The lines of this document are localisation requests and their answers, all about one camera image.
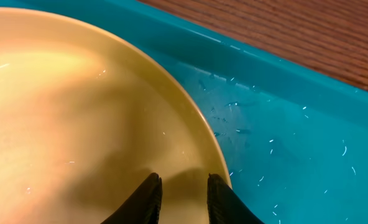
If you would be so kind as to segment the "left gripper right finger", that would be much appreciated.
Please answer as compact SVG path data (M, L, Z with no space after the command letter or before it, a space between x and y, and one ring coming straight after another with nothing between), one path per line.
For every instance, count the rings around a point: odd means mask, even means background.
M209 174L207 205L210 224L264 224L218 174Z

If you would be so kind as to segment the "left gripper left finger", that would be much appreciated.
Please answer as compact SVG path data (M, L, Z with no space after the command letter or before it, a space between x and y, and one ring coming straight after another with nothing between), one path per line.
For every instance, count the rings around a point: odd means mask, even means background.
M162 195L162 179L153 172L101 224L158 224Z

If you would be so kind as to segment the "teal plastic tray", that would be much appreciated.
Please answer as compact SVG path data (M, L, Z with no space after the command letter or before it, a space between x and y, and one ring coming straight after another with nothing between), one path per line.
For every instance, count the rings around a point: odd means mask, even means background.
M116 34L211 125L239 198L266 223L368 223L368 92L136 1L5 0Z

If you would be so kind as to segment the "yellow plate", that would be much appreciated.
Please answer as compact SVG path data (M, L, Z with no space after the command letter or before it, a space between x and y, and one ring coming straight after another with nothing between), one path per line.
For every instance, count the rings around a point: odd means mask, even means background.
M153 172L160 223L208 223L228 170L176 79L98 27L0 7L0 223L101 223Z

